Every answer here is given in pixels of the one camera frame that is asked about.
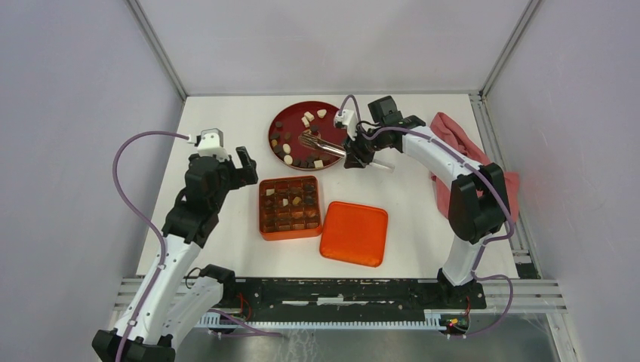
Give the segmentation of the orange chocolate box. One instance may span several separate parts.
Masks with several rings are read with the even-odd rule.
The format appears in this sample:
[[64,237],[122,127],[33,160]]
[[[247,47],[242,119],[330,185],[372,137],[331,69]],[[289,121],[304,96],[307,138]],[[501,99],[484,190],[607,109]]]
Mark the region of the orange chocolate box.
[[[266,196],[267,189],[275,194]],[[313,196],[315,204],[306,204],[305,197]],[[293,199],[302,198],[299,205]],[[282,206],[287,198],[289,205]],[[314,176],[292,176],[265,179],[259,183],[258,229],[266,241],[313,238],[322,233],[322,206],[318,180]]]

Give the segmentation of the metal tongs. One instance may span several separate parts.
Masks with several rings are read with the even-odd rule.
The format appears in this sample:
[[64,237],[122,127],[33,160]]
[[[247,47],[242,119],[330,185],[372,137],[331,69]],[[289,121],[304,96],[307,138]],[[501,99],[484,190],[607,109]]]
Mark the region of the metal tongs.
[[[346,160],[346,151],[342,146],[325,141],[317,136],[312,135],[311,133],[301,133],[301,135],[298,136],[298,141],[302,146],[305,146],[308,149],[322,151],[324,153],[328,153],[329,155],[333,155]],[[368,163],[368,166],[377,168],[379,170],[385,170],[386,172],[390,173],[395,170],[394,165],[377,160],[375,158],[370,163]]]

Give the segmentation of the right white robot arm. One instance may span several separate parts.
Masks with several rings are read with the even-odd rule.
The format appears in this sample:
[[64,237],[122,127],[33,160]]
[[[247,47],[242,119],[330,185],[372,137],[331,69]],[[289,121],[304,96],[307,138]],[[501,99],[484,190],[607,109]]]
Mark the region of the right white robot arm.
[[404,116],[386,96],[369,103],[372,120],[364,128],[358,108],[341,106],[334,126],[346,131],[344,167],[365,168],[375,153],[395,149],[418,161],[449,191],[448,222],[454,240],[438,272],[436,299],[446,308],[466,298],[465,285],[476,279],[486,246],[510,238],[515,231],[503,169],[482,164],[449,146],[416,115]]

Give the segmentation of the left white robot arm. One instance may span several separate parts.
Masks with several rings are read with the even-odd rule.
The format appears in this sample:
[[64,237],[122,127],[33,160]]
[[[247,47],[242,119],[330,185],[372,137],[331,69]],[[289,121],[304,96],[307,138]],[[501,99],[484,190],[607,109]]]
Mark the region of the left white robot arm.
[[193,154],[165,218],[160,246],[125,313],[111,330],[98,330],[92,347],[101,361],[173,361],[189,331],[209,308],[228,307],[237,297],[233,271],[207,265],[192,289],[174,301],[189,267],[219,222],[229,192],[258,181],[257,164],[244,146],[231,158]]

